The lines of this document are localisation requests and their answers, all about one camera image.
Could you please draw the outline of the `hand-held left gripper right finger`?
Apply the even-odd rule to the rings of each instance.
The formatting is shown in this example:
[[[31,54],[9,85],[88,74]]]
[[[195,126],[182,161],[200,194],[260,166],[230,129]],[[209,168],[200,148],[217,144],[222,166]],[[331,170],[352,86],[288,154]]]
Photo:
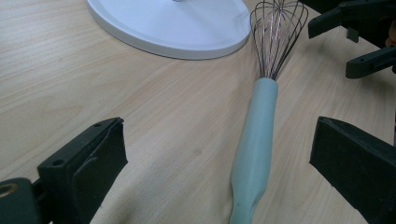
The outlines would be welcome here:
[[[396,224],[396,147],[347,122],[320,117],[310,163],[369,224]]]

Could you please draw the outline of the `whisk with light green handle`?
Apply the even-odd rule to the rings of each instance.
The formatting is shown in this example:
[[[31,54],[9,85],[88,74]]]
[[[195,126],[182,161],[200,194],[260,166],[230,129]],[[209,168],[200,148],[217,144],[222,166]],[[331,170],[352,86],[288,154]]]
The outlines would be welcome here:
[[[266,191],[273,150],[278,84],[308,18],[300,0],[261,0],[250,12],[250,28],[259,75],[254,83],[242,135],[233,160],[233,209],[230,224],[252,224]]]

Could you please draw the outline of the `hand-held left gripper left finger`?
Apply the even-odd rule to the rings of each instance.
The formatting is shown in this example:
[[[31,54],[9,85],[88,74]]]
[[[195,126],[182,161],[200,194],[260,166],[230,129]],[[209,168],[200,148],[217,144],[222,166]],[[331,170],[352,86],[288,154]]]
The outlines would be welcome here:
[[[121,118],[92,125],[43,161],[53,224],[90,224],[127,163]]]

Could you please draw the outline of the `white round base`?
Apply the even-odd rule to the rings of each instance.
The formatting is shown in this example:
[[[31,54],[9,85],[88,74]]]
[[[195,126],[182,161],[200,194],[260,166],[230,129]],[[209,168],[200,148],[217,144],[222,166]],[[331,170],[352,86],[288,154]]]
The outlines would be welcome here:
[[[87,0],[94,20],[118,40],[156,55],[216,59],[244,46],[243,0]]]

